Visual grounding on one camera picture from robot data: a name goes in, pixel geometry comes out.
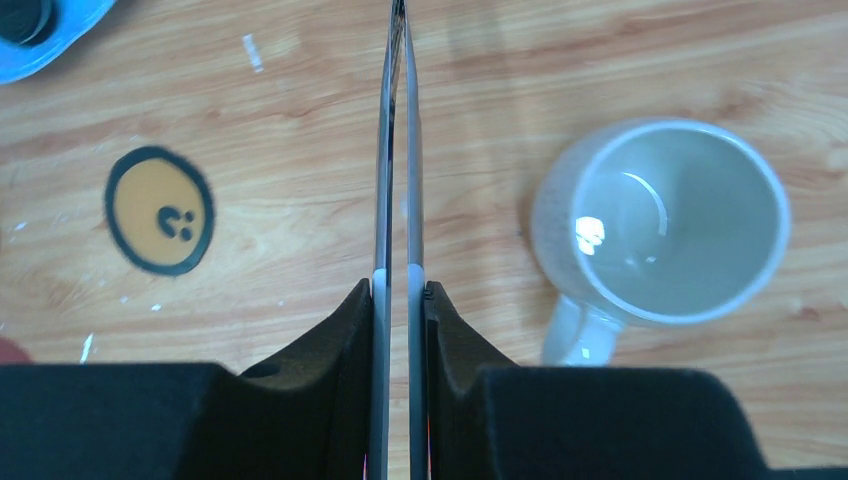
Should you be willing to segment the red round coaster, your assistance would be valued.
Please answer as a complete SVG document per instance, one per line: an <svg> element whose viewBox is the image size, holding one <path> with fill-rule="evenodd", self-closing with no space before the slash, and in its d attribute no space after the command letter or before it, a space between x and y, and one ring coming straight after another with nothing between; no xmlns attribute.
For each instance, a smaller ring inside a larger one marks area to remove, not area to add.
<svg viewBox="0 0 848 480"><path fill-rule="evenodd" d="M32 364L31 355L15 341L0 337L0 365L26 365Z"/></svg>

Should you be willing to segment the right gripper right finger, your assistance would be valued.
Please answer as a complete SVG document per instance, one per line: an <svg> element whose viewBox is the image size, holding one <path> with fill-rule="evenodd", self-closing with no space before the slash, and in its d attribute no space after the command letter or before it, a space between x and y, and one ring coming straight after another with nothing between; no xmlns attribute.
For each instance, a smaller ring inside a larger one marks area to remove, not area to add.
<svg viewBox="0 0 848 480"><path fill-rule="evenodd" d="M435 479L843 479L770 467L741 406L694 369L527 367L428 282L429 467Z"/></svg>

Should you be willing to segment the yellow black round coaster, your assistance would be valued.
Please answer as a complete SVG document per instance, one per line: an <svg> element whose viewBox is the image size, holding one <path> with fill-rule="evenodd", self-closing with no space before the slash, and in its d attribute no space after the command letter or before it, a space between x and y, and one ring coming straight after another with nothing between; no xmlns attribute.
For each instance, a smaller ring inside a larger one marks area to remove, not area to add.
<svg viewBox="0 0 848 480"><path fill-rule="evenodd" d="M142 146L118 159L103 200L116 247L143 271L186 274L210 246L216 223L212 190L190 160L162 146Z"/></svg>

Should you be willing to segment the blue three-tier cake stand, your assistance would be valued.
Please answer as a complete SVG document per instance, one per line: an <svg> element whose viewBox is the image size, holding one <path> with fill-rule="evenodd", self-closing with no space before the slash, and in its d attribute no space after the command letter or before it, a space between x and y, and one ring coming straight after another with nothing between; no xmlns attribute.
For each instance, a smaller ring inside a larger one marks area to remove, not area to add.
<svg viewBox="0 0 848 480"><path fill-rule="evenodd" d="M1 83L25 79L97 25L114 0L1 0Z"/></svg>

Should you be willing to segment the black round cookie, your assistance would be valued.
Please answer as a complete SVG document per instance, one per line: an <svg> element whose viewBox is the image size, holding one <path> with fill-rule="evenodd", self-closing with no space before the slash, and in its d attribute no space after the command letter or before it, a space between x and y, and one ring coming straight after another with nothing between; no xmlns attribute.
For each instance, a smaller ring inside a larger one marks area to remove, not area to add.
<svg viewBox="0 0 848 480"><path fill-rule="evenodd" d="M1 40L33 47L55 31L59 9L52 0L1 0Z"/></svg>

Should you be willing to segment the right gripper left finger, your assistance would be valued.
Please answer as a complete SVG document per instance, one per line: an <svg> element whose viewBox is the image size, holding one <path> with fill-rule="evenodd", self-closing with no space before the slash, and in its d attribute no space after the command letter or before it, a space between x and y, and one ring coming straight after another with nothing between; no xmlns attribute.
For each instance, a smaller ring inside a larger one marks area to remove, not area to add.
<svg viewBox="0 0 848 480"><path fill-rule="evenodd" d="M216 363L8 365L5 479L359 479L369 440L373 301L241 374Z"/></svg>

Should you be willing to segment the white ceramic cup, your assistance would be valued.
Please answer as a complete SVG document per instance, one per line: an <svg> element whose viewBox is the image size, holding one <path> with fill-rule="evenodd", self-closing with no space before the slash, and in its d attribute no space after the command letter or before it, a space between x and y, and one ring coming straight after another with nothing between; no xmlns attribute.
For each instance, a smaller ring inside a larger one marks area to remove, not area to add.
<svg viewBox="0 0 848 480"><path fill-rule="evenodd" d="M787 250L788 195L730 131L678 117L596 129L541 181L530 214L556 288L546 366L602 366L627 327L722 318L762 290Z"/></svg>

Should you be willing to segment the steel serving tongs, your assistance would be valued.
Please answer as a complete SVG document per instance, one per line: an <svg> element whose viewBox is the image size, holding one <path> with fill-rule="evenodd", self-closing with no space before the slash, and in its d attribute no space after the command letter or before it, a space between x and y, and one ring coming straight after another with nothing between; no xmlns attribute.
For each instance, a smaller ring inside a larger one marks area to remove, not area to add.
<svg viewBox="0 0 848 480"><path fill-rule="evenodd" d="M395 126L398 87L406 88L406 195L395 190ZM371 424L366 471L385 479L389 461L389 403L392 330L393 214L401 208L407 221L407 352L409 476L430 478L427 406L426 327L423 319L423 155L418 75L407 4L390 4L389 28L382 69L376 161L375 250L371 276L374 302L372 340Z"/></svg>

